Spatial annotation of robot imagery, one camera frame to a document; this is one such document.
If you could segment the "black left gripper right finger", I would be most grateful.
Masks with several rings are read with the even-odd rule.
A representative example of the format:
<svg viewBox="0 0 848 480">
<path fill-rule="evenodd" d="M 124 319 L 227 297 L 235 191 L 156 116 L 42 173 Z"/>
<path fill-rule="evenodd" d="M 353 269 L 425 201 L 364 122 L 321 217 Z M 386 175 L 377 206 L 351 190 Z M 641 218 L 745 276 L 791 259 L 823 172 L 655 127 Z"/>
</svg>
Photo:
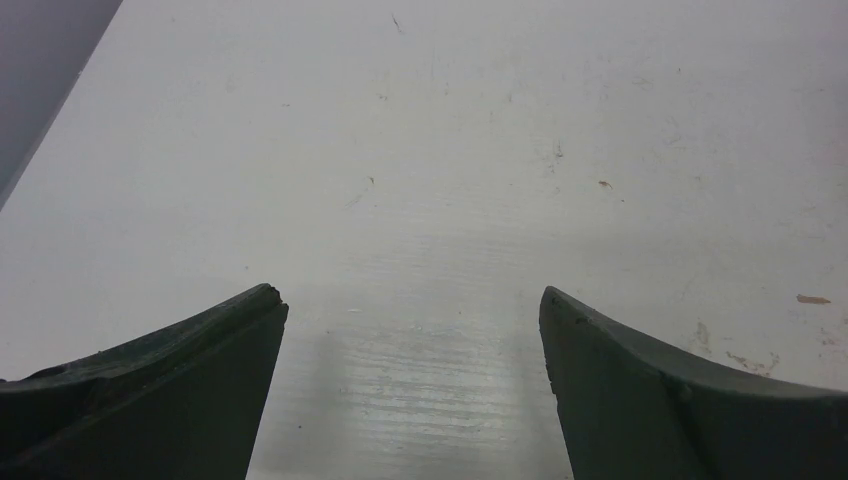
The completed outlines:
<svg viewBox="0 0 848 480">
<path fill-rule="evenodd" d="M 555 287 L 539 328 L 578 479 L 843 479 L 847 395 L 736 370 Z"/>
</svg>

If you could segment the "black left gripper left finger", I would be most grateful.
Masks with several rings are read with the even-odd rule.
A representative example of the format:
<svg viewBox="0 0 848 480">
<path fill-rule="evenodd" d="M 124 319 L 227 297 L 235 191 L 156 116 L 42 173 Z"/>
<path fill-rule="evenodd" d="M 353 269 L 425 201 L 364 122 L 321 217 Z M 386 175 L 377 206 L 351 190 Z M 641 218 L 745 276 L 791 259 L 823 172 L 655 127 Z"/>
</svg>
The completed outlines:
<svg viewBox="0 0 848 480">
<path fill-rule="evenodd" d="M 1 385 L 5 479 L 243 479 L 289 308 L 257 285 Z"/>
</svg>

